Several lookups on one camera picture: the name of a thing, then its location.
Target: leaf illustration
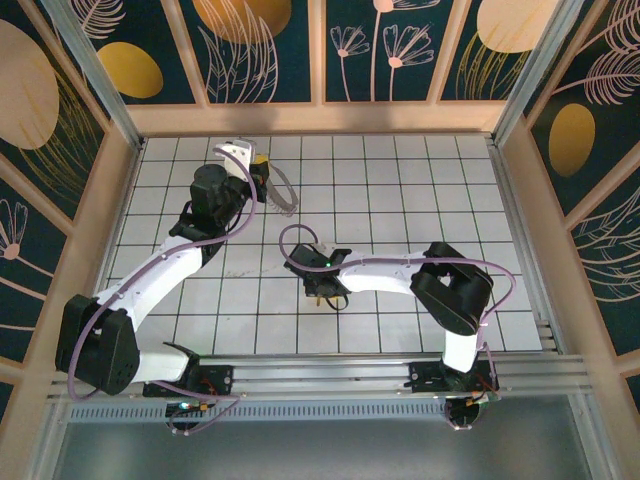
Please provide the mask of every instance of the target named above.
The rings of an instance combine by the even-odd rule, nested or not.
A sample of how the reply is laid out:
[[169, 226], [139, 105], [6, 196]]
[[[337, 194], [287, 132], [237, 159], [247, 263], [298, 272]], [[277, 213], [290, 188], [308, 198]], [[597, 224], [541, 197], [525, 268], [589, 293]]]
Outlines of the leaf illustration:
[[96, 40], [106, 39], [126, 15], [122, 0], [71, 0], [71, 6], [85, 35]]

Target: white tile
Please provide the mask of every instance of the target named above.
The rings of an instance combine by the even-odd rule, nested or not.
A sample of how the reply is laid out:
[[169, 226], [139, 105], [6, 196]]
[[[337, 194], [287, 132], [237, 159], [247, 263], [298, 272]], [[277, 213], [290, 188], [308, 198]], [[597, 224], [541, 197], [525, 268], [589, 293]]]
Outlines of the white tile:
[[504, 343], [502, 342], [502, 333], [500, 332], [500, 323], [495, 313], [492, 313], [484, 320], [486, 327], [482, 327], [482, 342], [489, 344], [489, 350], [492, 352], [504, 351]]
[[259, 277], [261, 259], [261, 245], [228, 245], [224, 261], [224, 277]]
[[203, 162], [175, 162], [171, 170], [169, 186], [189, 187], [193, 183], [193, 175], [203, 165]]
[[542, 350], [538, 329], [531, 313], [498, 313], [498, 318], [505, 350]]
[[406, 242], [407, 230], [402, 213], [372, 213], [372, 239], [374, 242]]
[[[284, 173], [285, 177], [287, 178], [287, 180], [289, 180], [289, 183], [291, 185], [300, 184], [300, 160], [270, 160], [269, 162], [274, 167], [277, 167], [280, 171], [282, 171], [282, 173]], [[280, 175], [274, 172], [273, 169], [271, 169], [271, 171], [269, 172], [269, 179], [274, 185], [285, 185], [284, 180], [282, 180], [282, 178], [280, 178]]]
[[298, 353], [337, 353], [337, 315], [300, 315]]
[[458, 160], [429, 160], [433, 183], [465, 183]]
[[258, 279], [230, 278], [222, 282], [220, 313], [254, 314], [258, 309]]
[[[363, 253], [361, 247], [362, 245], [358, 245], [357, 250]], [[368, 290], [349, 295], [349, 306], [344, 313], [376, 313], [376, 311], [376, 292]]]
[[340, 213], [336, 215], [336, 242], [371, 242], [368, 213]]
[[336, 185], [361, 185], [367, 183], [364, 160], [340, 160], [333, 162]]
[[[332, 309], [324, 298], [320, 297], [307, 297], [304, 294], [304, 287], [302, 283], [300, 283], [300, 295], [298, 297], [298, 312], [300, 314], [310, 314], [310, 316], [316, 316], [316, 314], [325, 314], [325, 315], [333, 315], [334, 318], [336, 316], [336, 311]], [[351, 298], [353, 295], [349, 296], [349, 304], [351, 304]], [[342, 298], [332, 299], [331, 302], [334, 306], [337, 306], [338, 309], [342, 309], [345, 305], [345, 301]]]
[[502, 212], [504, 205], [497, 185], [469, 185], [471, 204], [476, 212]]
[[331, 137], [325, 135], [302, 137], [302, 158], [333, 158]]
[[171, 230], [174, 225], [180, 219], [179, 215], [161, 215], [160, 216], [160, 225], [157, 228], [157, 235], [155, 237], [154, 243], [161, 244], [166, 240], [169, 236], [169, 230]]
[[[496, 302], [506, 295], [509, 291], [511, 282], [502, 275], [493, 275], [493, 298]], [[516, 276], [516, 288], [511, 296], [498, 307], [498, 312], [514, 311], [514, 310], [531, 310], [527, 287], [524, 284], [522, 276]]]
[[446, 242], [477, 242], [478, 233], [471, 213], [441, 213]]
[[261, 316], [258, 319], [256, 353], [296, 353], [296, 316]]
[[124, 278], [142, 264], [152, 253], [151, 246], [121, 246], [116, 251], [111, 277]]
[[223, 245], [218, 253], [207, 262], [207, 264], [191, 275], [192, 278], [220, 278], [222, 277], [222, 264], [224, 263], [224, 256], [226, 246]]
[[489, 158], [487, 140], [482, 135], [457, 135], [461, 158]]
[[483, 242], [511, 241], [511, 231], [504, 213], [476, 213], [478, 233]]
[[215, 331], [215, 315], [180, 315], [176, 325], [175, 343], [198, 355], [211, 355]]
[[209, 137], [182, 137], [178, 141], [176, 160], [199, 160], [200, 164], [207, 158]]
[[209, 147], [207, 148], [207, 160], [221, 159], [222, 157], [214, 153], [213, 149], [216, 148], [221, 143], [233, 142], [237, 138], [238, 137], [234, 137], [234, 136], [210, 137]]
[[169, 187], [162, 208], [163, 215], [181, 213], [185, 203], [191, 200], [189, 187]]
[[405, 212], [437, 212], [433, 185], [402, 185]]
[[402, 212], [399, 185], [370, 185], [369, 205], [372, 212]]
[[333, 158], [364, 158], [364, 143], [361, 135], [334, 135]]
[[284, 268], [284, 257], [280, 253], [277, 245], [264, 245], [262, 247], [262, 273], [263, 277], [285, 277], [293, 276], [289, 270]]
[[164, 342], [173, 342], [176, 329], [175, 315], [154, 315], [140, 324], [136, 331], [136, 343], [139, 349], [153, 350]]
[[398, 160], [403, 185], [433, 183], [428, 160]]
[[487, 262], [497, 263], [511, 273], [522, 273], [513, 243], [483, 243], [482, 250]]
[[415, 312], [415, 297], [403, 293], [377, 292], [378, 311], [390, 313]]
[[300, 137], [271, 137], [269, 158], [300, 158]]
[[220, 280], [187, 278], [182, 289], [181, 315], [215, 315], [218, 312]]
[[491, 160], [462, 160], [467, 183], [496, 183]]
[[270, 278], [260, 283], [260, 314], [295, 314], [298, 304], [297, 278]]
[[173, 160], [177, 144], [177, 138], [150, 138], [147, 141], [143, 160]]
[[396, 135], [398, 158], [427, 158], [427, 145], [422, 135]]
[[302, 162], [303, 185], [332, 185], [333, 161], [329, 160], [303, 160]]
[[336, 212], [368, 212], [369, 197], [365, 185], [337, 185]]
[[256, 145], [256, 154], [269, 155], [271, 137], [240, 137], [241, 140], [249, 140]]
[[396, 158], [393, 135], [365, 135], [364, 153], [366, 158]]
[[127, 215], [120, 245], [153, 245], [160, 215]]
[[[294, 217], [285, 217], [283, 215], [278, 215], [275, 213], [270, 213], [265, 216], [265, 224], [264, 224], [264, 242], [263, 243], [278, 243], [280, 238], [280, 233], [284, 230], [285, 227], [293, 223], [298, 223], [298, 216]], [[284, 243], [286, 244], [295, 244], [298, 243], [298, 232], [297, 229], [289, 230], [284, 237]]]
[[142, 162], [136, 187], [166, 187], [173, 162]]
[[216, 355], [253, 354], [256, 342], [255, 315], [220, 315], [216, 330]]
[[303, 185], [300, 191], [300, 212], [333, 212], [333, 188]]
[[182, 282], [176, 285], [165, 297], [153, 307], [151, 315], [177, 315], [182, 296]]
[[[254, 215], [253, 219], [251, 219], [251, 221], [249, 222], [249, 225], [247, 225], [247, 228], [242, 230], [242, 232], [240, 232], [240, 234], [237, 237], [233, 237], [231, 240], [229, 240], [229, 244], [236, 245], [239, 243], [250, 243], [250, 244], [257, 245], [262, 243], [262, 232], [264, 230], [265, 218], [271, 215], [272, 214], [264, 215], [261, 213], [257, 213], [256, 215]], [[273, 216], [282, 217], [282, 215], [277, 215], [277, 214], [273, 214]], [[249, 218], [248, 213], [243, 213], [240, 216], [240, 221], [238, 222], [238, 226], [244, 224], [244, 222], [247, 221], [247, 218]]]
[[131, 197], [129, 215], [136, 213], [160, 213], [167, 189], [164, 187], [136, 188]]
[[376, 255], [406, 255], [409, 245], [406, 243], [374, 243], [373, 253]]
[[382, 352], [420, 352], [416, 313], [380, 314]]
[[441, 212], [470, 212], [466, 185], [436, 185], [438, 209]]
[[[309, 213], [300, 215], [300, 223], [307, 225], [316, 232], [321, 242], [335, 242], [335, 226], [333, 214], [330, 213]], [[304, 230], [300, 231], [300, 241], [303, 243], [312, 242], [313, 238]]]
[[420, 335], [422, 335], [422, 350], [424, 352], [444, 351], [444, 328], [438, 325], [429, 313], [420, 313]]
[[369, 185], [397, 185], [400, 181], [398, 163], [394, 160], [366, 160], [366, 169]]
[[429, 158], [459, 158], [456, 138], [452, 135], [427, 135]]
[[409, 241], [428, 243], [442, 240], [440, 218], [437, 213], [407, 213]]
[[378, 316], [343, 314], [339, 316], [341, 353], [379, 353]]

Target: black cable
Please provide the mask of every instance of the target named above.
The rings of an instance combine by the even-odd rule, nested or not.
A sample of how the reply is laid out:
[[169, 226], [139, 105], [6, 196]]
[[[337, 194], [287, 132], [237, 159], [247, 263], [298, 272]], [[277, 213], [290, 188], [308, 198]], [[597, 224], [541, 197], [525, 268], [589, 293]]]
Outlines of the black cable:
[[331, 303], [331, 301], [327, 297], [324, 300], [325, 302], [327, 302], [327, 305], [329, 305], [333, 310], [335, 310], [336, 312], [341, 312], [342, 310], [344, 310], [349, 306], [349, 297], [347, 297], [346, 295], [343, 295], [342, 298], [344, 298], [344, 301], [345, 301], [345, 305], [342, 308], [338, 308], [337, 305], [334, 305], [333, 303]]

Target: flower illustration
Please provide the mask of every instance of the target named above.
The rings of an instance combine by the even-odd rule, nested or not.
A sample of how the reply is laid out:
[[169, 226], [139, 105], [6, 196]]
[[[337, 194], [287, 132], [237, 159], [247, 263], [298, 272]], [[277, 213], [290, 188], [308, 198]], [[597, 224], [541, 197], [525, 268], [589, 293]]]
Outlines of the flower illustration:
[[398, 37], [398, 26], [387, 27], [382, 32], [384, 48], [391, 67], [389, 100], [393, 100], [393, 77], [396, 68], [420, 65], [433, 60], [433, 50], [428, 50], [431, 38], [429, 27], [406, 27]]
[[[24, 265], [44, 274], [48, 277], [53, 277], [53, 274], [46, 270], [34, 265], [33, 263], [25, 260], [20, 256], [20, 244], [24, 237], [24, 232], [27, 228], [27, 218], [29, 210], [20, 202], [16, 202], [11, 206], [6, 199], [0, 199], [0, 260], [7, 260], [9, 262], [17, 260]], [[0, 284], [9, 288], [13, 288], [19, 292], [22, 292], [31, 297], [43, 300], [45, 295], [31, 290], [27, 287], [12, 282], [6, 278], [0, 277]], [[0, 328], [10, 328], [13, 330], [23, 329], [22, 327], [16, 327], [11, 325], [0, 324]]]
[[419, 10], [421, 8], [435, 7], [440, 0], [373, 0], [376, 9], [376, 23], [373, 27], [373, 53], [371, 54], [370, 91], [371, 101], [376, 99], [376, 47], [378, 45], [378, 30], [380, 29], [380, 16], [394, 10]]
[[0, 258], [15, 260], [20, 255], [28, 213], [20, 202], [16, 202], [12, 213], [9, 202], [4, 198], [0, 200]]
[[347, 27], [344, 32], [340, 27], [333, 27], [330, 30], [331, 41], [333, 46], [336, 47], [338, 56], [340, 57], [340, 67], [342, 69], [342, 85], [344, 86], [344, 93], [347, 96], [347, 102], [351, 101], [349, 97], [349, 87], [347, 86], [347, 76], [344, 70], [344, 59], [346, 57], [360, 55], [369, 51], [369, 42], [366, 41], [367, 37], [362, 32], [362, 27]]

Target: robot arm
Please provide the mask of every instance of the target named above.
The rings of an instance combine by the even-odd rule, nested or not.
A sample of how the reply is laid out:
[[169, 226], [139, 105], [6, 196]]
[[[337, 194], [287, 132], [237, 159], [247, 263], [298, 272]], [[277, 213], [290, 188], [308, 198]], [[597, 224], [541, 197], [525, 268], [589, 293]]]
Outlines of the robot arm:
[[[336, 266], [359, 262], [325, 273], [308, 272], [291, 263], [285, 267], [303, 279], [308, 297], [346, 297], [366, 290], [415, 296], [445, 329], [443, 363], [466, 373], [477, 355], [480, 317], [486, 308], [493, 281], [478, 267], [460, 264], [411, 264], [407, 260], [464, 258], [444, 242], [436, 242], [424, 253], [408, 255], [364, 255], [350, 249], [330, 249], [324, 245], [298, 245], [291, 259], [307, 267]], [[395, 264], [375, 263], [376, 258], [397, 259]]]
[[[220, 238], [228, 233], [229, 224], [251, 198], [248, 181], [255, 184], [258, 201], [264, 203], [266, 200], [268, 163], [253, 162], [253, 144], [236, 140], [218, 147], [239, 158], [252, 178], [246, 179], [232, 162], [225, 162], [224, 167], [215, 164], [200, 167], [191, 184], [191, 201], [185, 204], [178, 222], [158, 251], [125, 279], [94, 298], [76, 295], [67, 302], [56, 352], [56, 367], [59, 370], [69, 371], [73, 349], [91, 316], [125, 282], [139, 276], [135, 285], [120, 294], [100, 316], [80, 351], [75, 376], [114, 395], [131, 382], [186, 382], [185, 375], [193, 375], [196, 355], [170, 344], [139, 348], [136, 332], [158, 302], [185, 278], [206, 265], [218, 252], [222, 243], [193, 248], [186, 245]], [[165, 252], [180, 246], [185, 248], [174, 255], [165, 256]], [[148, 269], [150, 263], [162, 256], [165, 256], [164, 261], [155, 263]]]

